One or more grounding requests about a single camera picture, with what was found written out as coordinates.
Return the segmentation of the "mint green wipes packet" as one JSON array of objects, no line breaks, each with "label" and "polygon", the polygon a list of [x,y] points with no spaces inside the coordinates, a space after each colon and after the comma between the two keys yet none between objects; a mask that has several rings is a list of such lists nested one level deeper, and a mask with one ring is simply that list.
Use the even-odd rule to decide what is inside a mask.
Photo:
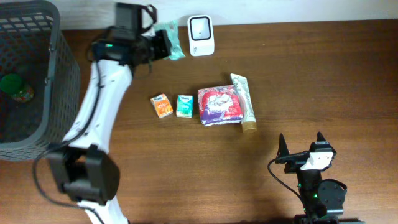
[{"label": "mint green wipes packet", "polygon": [[178,21],[177,20],[158,23],[154,26],[154,30],[155,31],[165,30],[167,33],[167,37],[169,38],[169,41],[171,43],[170,56],[168,56],[168,59],[180,60],[182,58],[185,58],[185,54],[182,51],[182,48],[180,46],[180,40],[178,37]]}]

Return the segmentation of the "white cream tube gold cap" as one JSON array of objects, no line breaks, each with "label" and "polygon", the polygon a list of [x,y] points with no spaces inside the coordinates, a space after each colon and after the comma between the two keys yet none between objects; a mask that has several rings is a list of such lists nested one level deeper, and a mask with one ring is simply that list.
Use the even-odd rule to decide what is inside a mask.
[{"label": "white cream tube gold cap", "polygon": [[252,107],[248,80],[246,77],[234,73],[231,73],[230,77],[236,93],[238,94],[239,104],[243,112],[243,118],[241,119],[243,133],[256,132],[257,121]]}]

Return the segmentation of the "orange tissue pack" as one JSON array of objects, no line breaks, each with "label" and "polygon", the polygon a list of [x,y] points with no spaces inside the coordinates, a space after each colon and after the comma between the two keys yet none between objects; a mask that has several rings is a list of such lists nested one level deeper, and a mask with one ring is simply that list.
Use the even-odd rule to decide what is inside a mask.
[{"label": "orange tissue pack", "polygon": [[172,105],[164,93],[151,98],[150,102],[159,118],[164,118],[173,113]]}]

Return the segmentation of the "teal tissue pack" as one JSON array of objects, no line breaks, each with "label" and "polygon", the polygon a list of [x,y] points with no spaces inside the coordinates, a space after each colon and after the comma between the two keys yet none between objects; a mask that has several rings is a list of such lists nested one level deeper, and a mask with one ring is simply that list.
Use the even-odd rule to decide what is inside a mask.
[{"label": "teal tissue pack", "polygon": [[193,116],[192,95],[178,95],[176,115],[179,118],[191,118]]}]

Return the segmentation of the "red purple pad package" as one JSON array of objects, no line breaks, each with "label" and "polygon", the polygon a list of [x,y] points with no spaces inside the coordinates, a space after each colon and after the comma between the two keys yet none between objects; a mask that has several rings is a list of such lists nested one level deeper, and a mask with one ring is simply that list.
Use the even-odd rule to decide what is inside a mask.
[{"label": "red purple pad package", "polygon": [[233,85],[199,89],[198,108],[204,126],[240,123],[243,118]]}]

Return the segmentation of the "green lid glass jar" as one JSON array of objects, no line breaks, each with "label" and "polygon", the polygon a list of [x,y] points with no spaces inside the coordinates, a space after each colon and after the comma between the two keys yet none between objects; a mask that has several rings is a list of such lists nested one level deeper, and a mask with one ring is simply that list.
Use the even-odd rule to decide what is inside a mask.
[{"label": "green lid glass jar", "polygon": [[19,103],[27,103],[34,97],[34,89],[15,73],[1,78],[1,90]]}]

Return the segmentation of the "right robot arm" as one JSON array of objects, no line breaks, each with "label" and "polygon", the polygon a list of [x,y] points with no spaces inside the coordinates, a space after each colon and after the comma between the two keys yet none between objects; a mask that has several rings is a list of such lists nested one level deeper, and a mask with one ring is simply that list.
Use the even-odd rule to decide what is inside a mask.
[{"label": "right robot arm", "polygon": [[331,167],[336,156],[335,149],[317,133],[317,139],[311,143],[309,150],[291,154],[287,148],[284,135],[279,135],[279,147],[276,158],[267,166],[271,171],[271,164],[284,164],[285,174],[297,176],[298,190],[294,190],[271,172],[276,181],[293,192],[303,205],[304,214],[294,216],[294,223],[362,223],[358,219],[339,218],[344,213],[347,186],[335,179],[323,179],[322,172]]}]

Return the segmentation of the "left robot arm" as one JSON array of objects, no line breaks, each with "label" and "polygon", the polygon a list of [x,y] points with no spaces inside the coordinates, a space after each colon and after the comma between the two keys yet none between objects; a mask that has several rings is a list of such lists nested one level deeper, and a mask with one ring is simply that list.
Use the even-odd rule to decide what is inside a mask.
[{"label": "left robot arm", "polygon": [[66,206],[84,210],[92,223],[129,223],[117,199],[120,170],[109,156],[109,142],[119,106],[134,69],[170,55],[165,30],[146,36],[143,13],[157,22],[153,5],[116,4],[116,23],[89,46],[90,82],[75,121],[61,143],[42,154]]}]

